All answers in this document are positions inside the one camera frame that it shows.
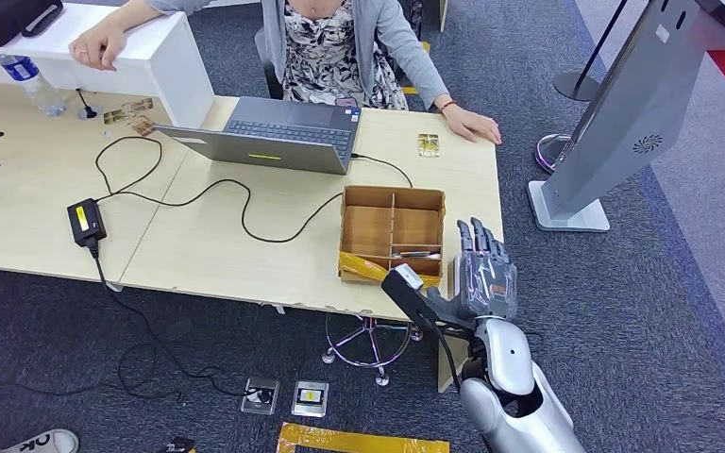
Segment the person's left hand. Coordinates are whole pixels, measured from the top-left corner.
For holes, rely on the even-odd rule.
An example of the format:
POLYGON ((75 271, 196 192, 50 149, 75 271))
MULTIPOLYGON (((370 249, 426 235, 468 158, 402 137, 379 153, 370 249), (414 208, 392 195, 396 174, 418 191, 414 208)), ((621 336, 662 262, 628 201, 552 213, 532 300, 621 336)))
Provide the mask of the person's left hand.
POLYGON ((498 124, 492 118, 463 109, 454 101, 444 104, 440 112, 449 128, 470 142, 481 137, 495 145, 502 144, 498 124))

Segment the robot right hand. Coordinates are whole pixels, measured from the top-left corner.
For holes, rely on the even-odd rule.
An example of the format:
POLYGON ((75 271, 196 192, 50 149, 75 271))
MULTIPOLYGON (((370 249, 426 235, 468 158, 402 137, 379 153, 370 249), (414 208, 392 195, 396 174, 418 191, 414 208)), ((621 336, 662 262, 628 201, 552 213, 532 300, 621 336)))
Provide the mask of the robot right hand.
POLYGON ((455 261, 459 289, 450 299, 435 288, 427 289, 434 320, 469 332, 486 318, 512 320, 517 313, 517 271, 505 244, 476 217, 456 225, 461 241, 455 261))

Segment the person's right hand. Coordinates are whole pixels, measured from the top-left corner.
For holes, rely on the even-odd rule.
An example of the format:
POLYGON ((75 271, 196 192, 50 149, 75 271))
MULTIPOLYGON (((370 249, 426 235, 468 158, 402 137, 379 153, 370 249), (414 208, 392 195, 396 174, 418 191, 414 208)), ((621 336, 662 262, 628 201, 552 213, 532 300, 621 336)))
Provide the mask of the person's right hand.
POLYGON ((102 21, 81 33, 69 44, 72 58, 100 71, 115 72, 114 61, 126 43, 125 30, 110 21, 102 21))

